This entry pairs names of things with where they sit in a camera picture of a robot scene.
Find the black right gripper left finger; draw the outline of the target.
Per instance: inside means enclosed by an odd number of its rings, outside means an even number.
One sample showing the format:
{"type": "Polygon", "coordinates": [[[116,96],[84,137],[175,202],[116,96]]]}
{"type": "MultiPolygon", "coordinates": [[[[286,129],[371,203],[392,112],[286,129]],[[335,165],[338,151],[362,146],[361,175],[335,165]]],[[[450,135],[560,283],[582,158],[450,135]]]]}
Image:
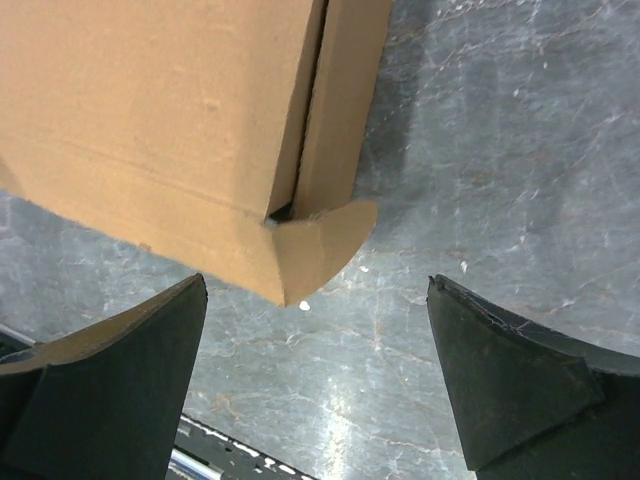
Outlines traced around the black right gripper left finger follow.
{"type": "Polygon", "coordinates": [[[164,478],[207,301],[196,273],[115,316],[2,356],[2,478],[164,478]]]}

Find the brown cardboard box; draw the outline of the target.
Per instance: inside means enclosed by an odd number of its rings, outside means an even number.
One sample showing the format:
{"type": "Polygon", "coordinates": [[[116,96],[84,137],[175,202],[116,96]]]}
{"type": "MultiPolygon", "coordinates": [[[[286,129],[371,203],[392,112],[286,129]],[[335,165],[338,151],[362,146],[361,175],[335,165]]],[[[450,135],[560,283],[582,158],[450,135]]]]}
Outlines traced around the brown cardboard box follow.
{"type": "Polygon", "coordinates": [[[388,1],[5,1],[1,186],[288,306],[378,216],[352,187],[388,1]]]}

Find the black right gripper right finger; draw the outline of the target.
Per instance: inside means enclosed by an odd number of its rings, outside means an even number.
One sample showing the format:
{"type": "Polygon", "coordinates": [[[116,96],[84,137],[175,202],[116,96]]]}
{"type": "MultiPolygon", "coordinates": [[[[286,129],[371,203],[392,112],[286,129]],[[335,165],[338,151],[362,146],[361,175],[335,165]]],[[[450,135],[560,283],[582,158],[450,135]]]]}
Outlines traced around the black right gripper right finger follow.
{"type": "Polygon", "coordinates": [[[427,309],[473,473],[636,473],[639,359],[489,302],[443,275],[427,309]]]}

